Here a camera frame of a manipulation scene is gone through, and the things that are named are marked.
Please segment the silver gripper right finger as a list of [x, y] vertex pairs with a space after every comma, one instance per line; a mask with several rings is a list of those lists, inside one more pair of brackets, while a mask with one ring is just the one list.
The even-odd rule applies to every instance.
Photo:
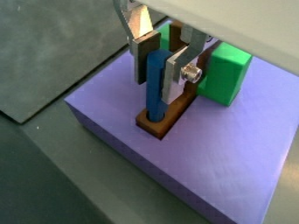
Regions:
[[186, 71], [187, 65], [200, 55], [208, 35], [187, 24], [182, 27], [182, 41], [187, 42], [166, 61], [163, 73], [163, 102], [171, 104], [183, 94], [184, 83], [195, 83], [200, 76]]

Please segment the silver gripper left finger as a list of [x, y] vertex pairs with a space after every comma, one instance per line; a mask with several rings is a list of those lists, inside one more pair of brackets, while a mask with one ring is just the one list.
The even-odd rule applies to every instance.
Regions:
[[130, 52], [135, 59], [135, 82], [146, 82], [147, 55], [160, 48], [162, 34], [152, 26], [147, 6], [135, 0], [112, 0], [125, 29]]

